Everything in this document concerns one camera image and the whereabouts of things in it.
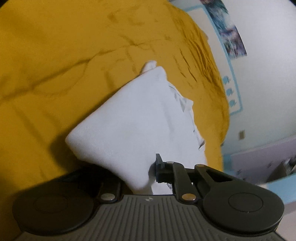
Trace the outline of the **white Nevada sweatshirt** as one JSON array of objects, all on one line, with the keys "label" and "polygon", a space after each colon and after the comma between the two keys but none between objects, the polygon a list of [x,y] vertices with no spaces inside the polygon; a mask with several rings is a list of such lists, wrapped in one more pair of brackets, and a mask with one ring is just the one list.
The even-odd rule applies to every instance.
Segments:
[{"label": "white Nevada sweatshirt", "polygon": [[163,67],[149,61],[65,141],[79,160],[108,169],[134,194],[171,194],[168,184],[156,181],[157,155],[186,168],[207,162],[193,104],[168,82]]}]

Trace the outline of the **lavender and blue wardrobe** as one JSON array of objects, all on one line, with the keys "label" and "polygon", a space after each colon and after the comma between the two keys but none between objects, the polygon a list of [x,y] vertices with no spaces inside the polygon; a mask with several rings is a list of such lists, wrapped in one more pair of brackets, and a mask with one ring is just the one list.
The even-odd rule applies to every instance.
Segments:
[{"label": "lavender and blue wardrobe", "polygon": [[223,156],[224,172],[295,202],[295,136]]}]

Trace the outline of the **mustard yellow quilted bedspread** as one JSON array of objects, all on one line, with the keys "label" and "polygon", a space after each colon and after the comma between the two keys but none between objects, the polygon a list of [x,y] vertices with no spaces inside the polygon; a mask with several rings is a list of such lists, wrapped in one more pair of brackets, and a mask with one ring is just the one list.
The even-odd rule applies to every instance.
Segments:
[{"label": "mustard yellow quilted bedspread", "polygon": [[206,34],[169,1],[1,3],[1,240],[16,194],[78,167],[67,134],[147,61],[194,102],[210,167],[223,169],[229,110]]}]

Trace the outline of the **blue apple-pattern headboard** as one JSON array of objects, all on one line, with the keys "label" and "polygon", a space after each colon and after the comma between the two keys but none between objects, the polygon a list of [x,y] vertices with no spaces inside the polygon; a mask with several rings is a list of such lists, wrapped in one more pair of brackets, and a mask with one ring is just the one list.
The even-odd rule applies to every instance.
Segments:
[{"label": "blue apple-pattern headboard", "polygon": [[222,85],[228,101],[230,115],[241,112],[243,109],[241,96],[231,60],[213,20],[206,8],[201,4],[184,9],[184,11],[208,37],[208,44],[222,79]]}]

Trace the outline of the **beige wall switch plate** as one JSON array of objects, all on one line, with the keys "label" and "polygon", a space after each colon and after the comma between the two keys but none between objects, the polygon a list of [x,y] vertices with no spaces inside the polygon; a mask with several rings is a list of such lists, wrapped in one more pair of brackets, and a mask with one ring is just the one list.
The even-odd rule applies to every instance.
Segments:
[{"label": "beige wall switch plate", "polygon": [[239,132],[239,139],[243,140],[245,138],[245,131],[240,131]]}]

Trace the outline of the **anime wall poster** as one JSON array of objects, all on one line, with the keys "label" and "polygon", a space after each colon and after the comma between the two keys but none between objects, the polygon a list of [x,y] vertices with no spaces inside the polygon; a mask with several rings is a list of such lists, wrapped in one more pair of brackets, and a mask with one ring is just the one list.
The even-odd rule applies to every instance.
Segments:
[{"label": "anime wall poster", "polygon": [[230,18],[225,4],[221,0],[206,0],[201,1],[201,3],[217,28],[229,58],[236,59],[241,56],[246,56],[247,52],[243,41]]}]

